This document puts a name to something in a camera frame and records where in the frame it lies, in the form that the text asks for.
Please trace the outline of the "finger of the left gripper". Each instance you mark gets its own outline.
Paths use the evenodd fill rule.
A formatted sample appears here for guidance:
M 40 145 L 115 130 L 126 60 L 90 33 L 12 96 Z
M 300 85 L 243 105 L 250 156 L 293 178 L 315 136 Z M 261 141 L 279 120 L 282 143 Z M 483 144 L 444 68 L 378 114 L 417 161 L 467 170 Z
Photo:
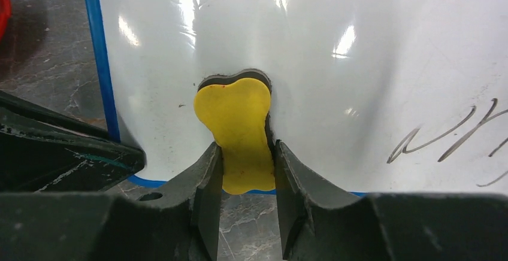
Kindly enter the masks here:
M 1 92 L 1 191 L 97 192 L 141 171 L 142 150 Z

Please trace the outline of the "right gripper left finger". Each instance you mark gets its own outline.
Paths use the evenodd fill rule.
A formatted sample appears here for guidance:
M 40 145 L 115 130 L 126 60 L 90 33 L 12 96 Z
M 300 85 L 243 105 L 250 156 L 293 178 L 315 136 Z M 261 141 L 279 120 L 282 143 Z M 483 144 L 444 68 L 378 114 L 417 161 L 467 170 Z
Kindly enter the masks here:
M 216 260 L 222 152 L 137 200 L 109 193 L 3 193 L 2 260 Z

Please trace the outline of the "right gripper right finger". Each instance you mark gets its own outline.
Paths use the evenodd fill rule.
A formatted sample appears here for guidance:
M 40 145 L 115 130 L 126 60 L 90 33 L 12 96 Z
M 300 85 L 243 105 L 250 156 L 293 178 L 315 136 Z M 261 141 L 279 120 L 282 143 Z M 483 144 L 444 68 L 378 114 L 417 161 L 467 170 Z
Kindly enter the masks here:
M 507 197 L 347 192 L 274 147 L 285 260 L 506 260 Z

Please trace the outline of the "yellow bone shaped eraser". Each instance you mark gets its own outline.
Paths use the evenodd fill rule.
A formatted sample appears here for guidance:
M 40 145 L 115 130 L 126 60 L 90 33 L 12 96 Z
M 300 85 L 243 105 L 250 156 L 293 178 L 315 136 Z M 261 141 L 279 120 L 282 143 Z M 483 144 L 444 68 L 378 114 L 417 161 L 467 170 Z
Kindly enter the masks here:
M 253 68 L 211 75 L 198 86 L 194 112 L 222 151 L 222 188 L 229 194 L 276 188 L 271 92 L 268 76 Z

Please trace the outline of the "blue framed whiteboard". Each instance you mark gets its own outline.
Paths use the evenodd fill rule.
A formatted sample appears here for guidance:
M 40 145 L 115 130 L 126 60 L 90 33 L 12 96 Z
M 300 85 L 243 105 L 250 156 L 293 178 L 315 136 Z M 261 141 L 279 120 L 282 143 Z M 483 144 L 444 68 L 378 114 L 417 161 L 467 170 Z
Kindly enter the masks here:
M 271 129 L 355 193 L 507 193 L 507 0 L 85 0 L 109 134 L 158 187 L 212 142 L 199 84 L 271 81 Z

